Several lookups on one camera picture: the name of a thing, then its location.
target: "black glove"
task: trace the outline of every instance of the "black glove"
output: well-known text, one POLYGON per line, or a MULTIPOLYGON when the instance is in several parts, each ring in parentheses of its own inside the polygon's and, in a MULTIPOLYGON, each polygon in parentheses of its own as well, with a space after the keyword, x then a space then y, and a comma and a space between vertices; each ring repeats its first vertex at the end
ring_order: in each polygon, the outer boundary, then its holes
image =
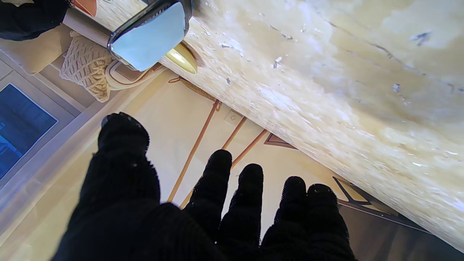
POLYGON ((303 179, 297 176, 285 182, 261 251, 265 260, 355 260, 333 191, 314 184, 306 192, 303 179))

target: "copper pipe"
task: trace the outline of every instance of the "copper pipe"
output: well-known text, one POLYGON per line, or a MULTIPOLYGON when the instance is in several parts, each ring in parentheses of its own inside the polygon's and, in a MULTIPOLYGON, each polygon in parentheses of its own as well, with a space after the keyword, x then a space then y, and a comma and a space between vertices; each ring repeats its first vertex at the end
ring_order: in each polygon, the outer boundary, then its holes
POLYGON ((200 131, 200 134, 198 135, 197 141, 193 145, 193 148, 190 151, 190 154, 188 155, 187 161, 185 161, 184 168, 180 172, 180 175, 177 178, 177 181, 176 181, 176 183, 175 183, 175 185, 173 187, 173 190, 171 191, 171 194, 169 195, 168 202, 172 202, 172 200, 174 199, 174 196, 175 196, 177 190, 179 189, 180 183, 182 182, 182 179, 184 178, 185 173, 187 172, 188 166, 190 165, 190 162, 192 161, 193 155, 197 151, 197 148, 198 148, 198 146, 199 146, 199 144, 201 142, 201 139, 203 138, 203 136, 205 134, 205 131, 208 128, 208 125, 209 125, 209 123, 211 121, 211 118, 213 117, 214 112, 216 111, 216 107, 218 106, 218 104, 219 104, 219 100, 216 99, 216 102, 214 102, 214 105, 213 105, 211 111, 209 112, 208 118, 206 119, 206 122, 203 125, 203 128, 200 131))

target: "black knit glove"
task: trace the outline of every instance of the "black knit glove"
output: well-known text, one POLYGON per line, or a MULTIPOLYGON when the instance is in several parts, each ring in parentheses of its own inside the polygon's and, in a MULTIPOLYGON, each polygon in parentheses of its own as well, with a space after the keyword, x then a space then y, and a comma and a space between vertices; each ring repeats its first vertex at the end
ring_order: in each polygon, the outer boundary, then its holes
POLYGON ((274 225, 261 244, 263 260, 355 260, 337 197, 326 185, 306 191, 302 178, 287 179, 274 225))
POLYGON ((229 212, 221 221, 231 165, 232 156, 228 151, 214 152, 184 211, 229 260, 256 260, 261 232, 263 169, 257 164, 243 169, 229 212))

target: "window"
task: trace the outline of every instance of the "window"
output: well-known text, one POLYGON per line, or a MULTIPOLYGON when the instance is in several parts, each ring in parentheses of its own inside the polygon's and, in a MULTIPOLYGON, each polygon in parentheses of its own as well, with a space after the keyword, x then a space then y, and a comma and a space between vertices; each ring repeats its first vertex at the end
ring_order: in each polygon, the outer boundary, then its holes
POLYGON ((58 121, 12 84, 0 91, 0 179, 58 121))
POLYGON ((21 186, 34 172, 22 167, 73 118, 17 72, 0 80, 0 189, 21 186))

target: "wall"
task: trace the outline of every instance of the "wall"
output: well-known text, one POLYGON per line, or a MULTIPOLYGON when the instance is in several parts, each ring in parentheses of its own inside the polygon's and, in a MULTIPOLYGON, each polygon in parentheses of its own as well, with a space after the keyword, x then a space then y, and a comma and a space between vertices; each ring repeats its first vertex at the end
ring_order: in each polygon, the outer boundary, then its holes
POLYGON ((71 96, 73 99, 82 104, 85 108, 88 108, 92 103, 96 102, 95 98, 87 90, 85 90, 84 87, 71 81, 62 79, 59 76, 59 71, 53 66, 48 65, 39 73, 58 88, 67 93, 69 96, 71 96))
MULTIPOLYGON (((171 72, 163 74, 163 77, 160 76, 155 83, 149 84, 123 109, 137 118, 150 134, 147 157, 158 172, 162 201, 168 198, 213 104, 180 82, 166 84, 174 77, 176 75, 171 72)), ((210 154, 222 146, 235 128, 239 119, 226 121, 229 113, 230 108, 222 105, 221 110, 214 114, 174 198, 174 203, 180 204, 184 200, 200 177, 210 154)), ((236 157, 261 131, 261 127, 247 121, 228 150, 236 157)), ((96 151, 96 137, 95 132, 88 141, 81 141, 86 144, 84 148, 70 159, 65 168, 55 174, 54 180, 49 183, 49 189, 37 199, 34 207, 0 246, 0 259, 45 261, 50 258, 77 203, 88 162, 92 153, 96 151)), ((262 138, 232 170, 224 213, 237 188, 238 175, 248 163, 261 164, 265 174, 262 235, 273 222, 284 181, 289 176, 301 176, 307 185, 327 184, 341 200, 348 201, 333 179, 334 176, 340 178, 337 174, 300 151, 265 145, 264 140, 265 138, 262 138)), ((356 193, 351 195, 355 199, 362 199, 362 196, 356 193)), ((447 251, 453 251, 451 247, 440 242, 447 247, 447 251)))

